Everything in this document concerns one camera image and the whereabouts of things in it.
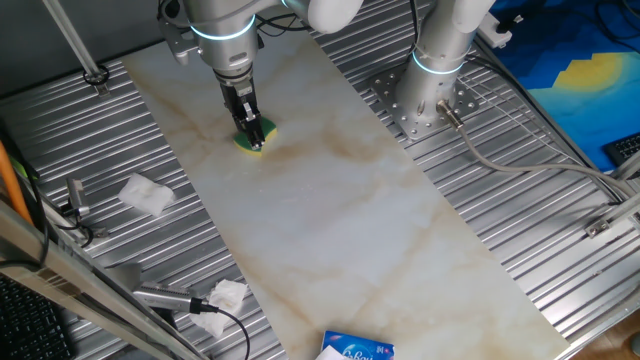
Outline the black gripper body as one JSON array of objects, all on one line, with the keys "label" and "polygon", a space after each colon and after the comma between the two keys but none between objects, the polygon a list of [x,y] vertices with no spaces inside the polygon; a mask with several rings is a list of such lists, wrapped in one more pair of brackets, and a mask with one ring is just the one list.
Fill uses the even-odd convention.
[{"label": "black gripper body", "polygon": [[252,79],[234,84],[221,83],[220,87],[225,106],[234,118],[255,118],[258,116],[256,92]]}]

